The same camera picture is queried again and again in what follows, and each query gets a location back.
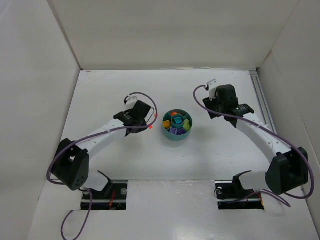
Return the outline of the yellow orange square lego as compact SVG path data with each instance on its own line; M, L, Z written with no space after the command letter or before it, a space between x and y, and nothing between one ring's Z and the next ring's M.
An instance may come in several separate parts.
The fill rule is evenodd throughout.
M165 120L164 122L163 122L163 127L165 128L165 129L169 129L170 127L171 127L171 121L170 120Z

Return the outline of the lavender square lego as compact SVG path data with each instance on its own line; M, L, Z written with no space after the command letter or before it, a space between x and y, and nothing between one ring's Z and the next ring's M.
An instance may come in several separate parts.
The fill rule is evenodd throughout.
M175 128L175 127L171 127L171 128L169 129L169 133L172 134L172 135L177 135L178 129Z

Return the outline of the teal oval lego piece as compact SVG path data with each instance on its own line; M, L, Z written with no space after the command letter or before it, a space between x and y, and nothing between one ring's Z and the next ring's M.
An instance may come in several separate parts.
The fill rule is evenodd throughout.
M172 119L172 121L176 124L176 125L181 125L184 122L184 119L180 116L174 117Z

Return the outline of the green square lego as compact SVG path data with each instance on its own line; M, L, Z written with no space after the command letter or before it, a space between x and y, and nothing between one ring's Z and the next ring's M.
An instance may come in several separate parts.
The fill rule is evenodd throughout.
M185 122L185 123L183 124L183 128L184 128L187 132L189 132L192 127L191 127L191 125L190 125L188 122Z

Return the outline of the dark purple long lego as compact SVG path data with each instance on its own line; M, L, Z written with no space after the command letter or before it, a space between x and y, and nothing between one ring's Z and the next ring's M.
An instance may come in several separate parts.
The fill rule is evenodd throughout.
M178 131L177 131L177 135L178 136L180 136L180 135L184 135L184 134L186 134L187 133L187 131L184 129L184 128L181 128L181 129L179 129Z

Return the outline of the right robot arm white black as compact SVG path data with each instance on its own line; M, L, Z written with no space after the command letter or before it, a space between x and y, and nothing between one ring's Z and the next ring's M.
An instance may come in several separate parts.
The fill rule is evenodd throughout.
M223 116L238 131L246 135L269 162L267 171L247 171L240 174L239 183L245 190L269 189L277 195L300 187L309 181L308 154L294 148L269 130L247 104L239 104L235 87L207 83L209 96L203 99L204 109L211 119Z

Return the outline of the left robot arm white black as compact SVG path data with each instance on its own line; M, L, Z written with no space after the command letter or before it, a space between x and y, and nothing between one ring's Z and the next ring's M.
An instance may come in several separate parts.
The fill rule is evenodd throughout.
M90 170L90 161L113 142L145 131L146 117L151 109L147 103L137 100L90 135L75 141L62 140L48 174L54 175L71 191L80 188L105 191L111 180L99 171Z

